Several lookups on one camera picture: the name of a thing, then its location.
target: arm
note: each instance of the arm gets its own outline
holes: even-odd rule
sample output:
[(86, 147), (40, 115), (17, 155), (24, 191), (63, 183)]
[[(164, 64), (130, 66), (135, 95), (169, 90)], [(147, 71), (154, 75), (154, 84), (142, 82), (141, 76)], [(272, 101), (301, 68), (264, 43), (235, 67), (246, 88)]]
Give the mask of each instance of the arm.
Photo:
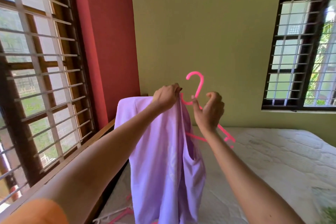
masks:
[(217, 134), (216, 127), (224, 113), (224, 103), (217, 92), (208, 93), (207, 96), (210, 100), (203, 110), (199, 108), (197, 99), (193, 99), (195, 120), (249, 223), (304, 224), (290, 205), (259, 178)]
[(152, 103), (100, 138), (53, 177), (34, 198), (58, 203), (71, 224), (84, 223), (102, 192), (125, 164), (148, 125), (176, 102), (176, 83), (156, 91)]

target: mattress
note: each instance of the mattress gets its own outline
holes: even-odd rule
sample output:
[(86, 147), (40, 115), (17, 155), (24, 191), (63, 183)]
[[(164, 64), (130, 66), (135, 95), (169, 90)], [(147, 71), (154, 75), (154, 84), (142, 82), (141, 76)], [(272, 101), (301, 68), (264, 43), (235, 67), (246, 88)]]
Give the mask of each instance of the mattress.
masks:
[[(336, 148), (316, 135), (295, 129), (226, 128), (236, 139), (233, 150), (265, 182), (274, 188), (307, 224), (319, 216), (312, 187), (336, 188)], [(197, 127), (194, 133), (201, 136)], [(223, 175), (211, 148), (198, 141), (207, 179), (199, 209), (200, 224), (248, 223)], [(99, 217), (131, 205), (130, 167), (125, 168)], [(116, 215), (100, 219), (108, 223)], [(134, 217), (119, 224), (133, 224)]]

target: pink hanger on bed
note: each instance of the pink hanger on bed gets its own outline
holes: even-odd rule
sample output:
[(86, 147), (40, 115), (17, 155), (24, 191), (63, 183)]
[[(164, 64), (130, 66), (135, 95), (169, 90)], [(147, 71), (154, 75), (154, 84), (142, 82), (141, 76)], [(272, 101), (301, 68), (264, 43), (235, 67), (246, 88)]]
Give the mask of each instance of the pink hanger on bed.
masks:
[[(203, 74), (201, 74), (200, 72), (194, 71), (194, 72), (190, 72), (190, 73), (188, 73), (186, 79), (189, 80), (190, 77), (191, 77), (192, 75), (194, 75), (194, 74), (195, 74), (195, 75), (198, 75), (199, 78), (200, 78), (200, 82), (199, 82), (199, 85), (198, 85), (198, 88), (197, 88), (197, 91), (196, 91), (196, 94), (195, 94), (195, 98), (197, 98), (198, 95), (199, 95), (199, 93), (201, 92), (201, 89), (202, 89), (202, 86), (203, 86), (203, 83), (204, 83), (204, 76), (203, 76)], [(192, 101), (191, 101), (191, 102), (186, 102), (186, 101), (183, 100), (183, 93), (181, 93), (181, 101), (182, 101), (182, 103), (184, 103), (185, 105), (192, 105), (192, 104), (193, 104)], [(235, 142), (235, 141), (236, 141), (236, 140), (233, 138), (233, 136), (231, 136), (231, 135), (229, 134), (229, 132), (227, 132), (221, 125), (218, 124), (217, 127), (218, 127), (218, 128), (219, 128), (219, 129), (226, 135), (224, 141), (228, 141), (228, 140), (231, 140), (232, 142)], [(205, 142), (207, 141), (205, 138), (203, 138), (203, 137), (199, 137), (199, 136), (195, 136), (195, 135), (193, 135), (193, 134), (191, 134), (191, 133), (185, 133), (185, 134), (188, 135), (188, 136), (190, 136), (190, 137), (193, 137), (193, 138), (196, 138), (196, 139), (205, 141)]]

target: white mattress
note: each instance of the white mattress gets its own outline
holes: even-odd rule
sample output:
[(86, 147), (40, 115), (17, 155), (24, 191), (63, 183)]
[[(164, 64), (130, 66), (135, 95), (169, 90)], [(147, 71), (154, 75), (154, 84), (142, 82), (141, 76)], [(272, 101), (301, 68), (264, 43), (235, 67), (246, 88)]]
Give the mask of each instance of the white mattress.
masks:
[[(233, 150), (274, 188), (307, 224), (318, 221), (311, 187), (336, 188), (336, 148), (303, 130), (226, 128), (236, 139)], [(201, 135), (194, 127), (194, 133)], [(207, 179), (199, 209), (200, 224), (235, 223), (247, 220), (207, 143), (199, 141)], [(129, 204), (129, 165), (121, 175), (100, 214), (104, 216)], [(104, 218), (100, 223), (108, 223)], [(118, 223), (133, 224), (127, 216)]]

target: person's right hand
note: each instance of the person's right hand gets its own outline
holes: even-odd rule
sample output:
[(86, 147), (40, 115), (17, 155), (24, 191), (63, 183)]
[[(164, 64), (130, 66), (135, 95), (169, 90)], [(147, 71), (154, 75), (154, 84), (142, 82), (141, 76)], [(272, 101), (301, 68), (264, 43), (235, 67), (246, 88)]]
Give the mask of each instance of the person's right hand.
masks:
[(191, 96), (195, 120), (203, 135), (204, 133), (216, 131), (219, 120), (224, 113), (224, 103), (222, 102), (222, 96), (218, 92), (209, 92), (207, 97), (210, 99), (202, 110), (198, 100)]

